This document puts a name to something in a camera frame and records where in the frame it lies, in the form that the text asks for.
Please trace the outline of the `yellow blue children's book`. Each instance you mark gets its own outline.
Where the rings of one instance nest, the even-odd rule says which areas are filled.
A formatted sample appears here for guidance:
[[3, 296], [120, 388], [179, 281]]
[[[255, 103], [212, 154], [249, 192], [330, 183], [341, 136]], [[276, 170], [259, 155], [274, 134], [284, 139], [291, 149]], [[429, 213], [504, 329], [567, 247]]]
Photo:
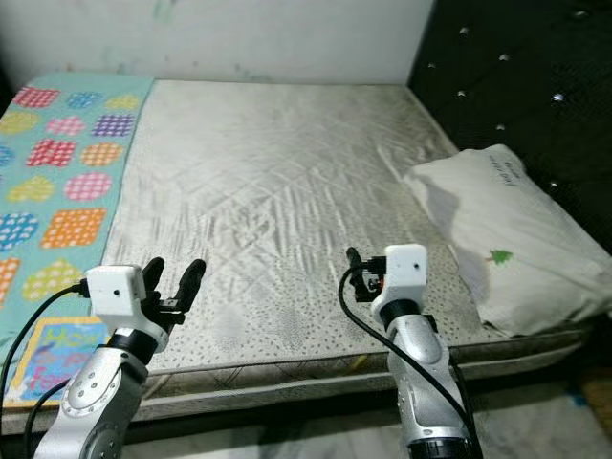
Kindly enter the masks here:
[[70, 380], [110, 336], [95, 317], [42, 318], [10, 373], [3, 407], [34, 406], [54, 385]]

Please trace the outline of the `white pillow green tree print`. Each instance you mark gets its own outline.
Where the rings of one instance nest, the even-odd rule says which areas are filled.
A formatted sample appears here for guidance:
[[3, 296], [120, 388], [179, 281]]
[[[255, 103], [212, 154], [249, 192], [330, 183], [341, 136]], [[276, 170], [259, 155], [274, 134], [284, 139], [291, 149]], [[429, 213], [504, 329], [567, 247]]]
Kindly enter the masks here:
[[528, 336], [612, 314], [612, 254], [496, 144], [402, 181], [445, 236], [482, 322]]

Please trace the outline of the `grey quilted mattress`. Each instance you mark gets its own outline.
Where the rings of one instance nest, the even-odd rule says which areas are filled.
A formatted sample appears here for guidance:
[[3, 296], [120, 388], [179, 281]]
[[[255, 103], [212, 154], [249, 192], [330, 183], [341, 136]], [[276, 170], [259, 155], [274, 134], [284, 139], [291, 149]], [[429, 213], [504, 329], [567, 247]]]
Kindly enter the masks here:
[[207, 271], [149, 363], [140, 419], [393, 388], [385, 349], [337, 303], [349, 248], [425, 246], [425, 310], [468, 379], [538, 370], [593, 340], [595, 317], [528, 336], [482, 322], [402, 181], [455, 150], [404, 87], [153, 80], [98, 266], [164, 258], [166, 296], [191, 261]]

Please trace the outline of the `teal blanket coloured hearts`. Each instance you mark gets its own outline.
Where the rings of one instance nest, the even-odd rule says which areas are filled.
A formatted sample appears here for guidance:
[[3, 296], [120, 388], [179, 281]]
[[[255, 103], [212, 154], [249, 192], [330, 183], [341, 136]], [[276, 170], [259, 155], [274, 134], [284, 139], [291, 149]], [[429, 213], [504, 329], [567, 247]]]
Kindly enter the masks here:
[[0, 120], [0, 329], [9, 379], [40, 319], [92, 317], [87, 300], [64, 295], [22, 331], [44, 301], [100, 263], [152, 86], [149, 76], [51, 73], [19, 89]]

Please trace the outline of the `black tufted bed headboard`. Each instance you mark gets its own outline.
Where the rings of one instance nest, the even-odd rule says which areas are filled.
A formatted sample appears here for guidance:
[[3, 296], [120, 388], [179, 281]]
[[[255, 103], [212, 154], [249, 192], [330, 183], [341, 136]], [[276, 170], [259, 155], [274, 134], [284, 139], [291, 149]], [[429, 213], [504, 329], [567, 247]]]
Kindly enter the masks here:
[[409, 88], [456, 147], [507, 145], [612, 240], [612, 0], [434, 0]]

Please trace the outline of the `brown woven floor mat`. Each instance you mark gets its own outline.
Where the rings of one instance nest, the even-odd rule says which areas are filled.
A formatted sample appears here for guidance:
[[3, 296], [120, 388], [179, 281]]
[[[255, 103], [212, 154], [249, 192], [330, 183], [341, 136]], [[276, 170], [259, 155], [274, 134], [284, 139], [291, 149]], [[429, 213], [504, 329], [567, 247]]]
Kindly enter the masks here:
[[586, 373], [580, 377], [578, 389], [612, 442], [612, 373]]

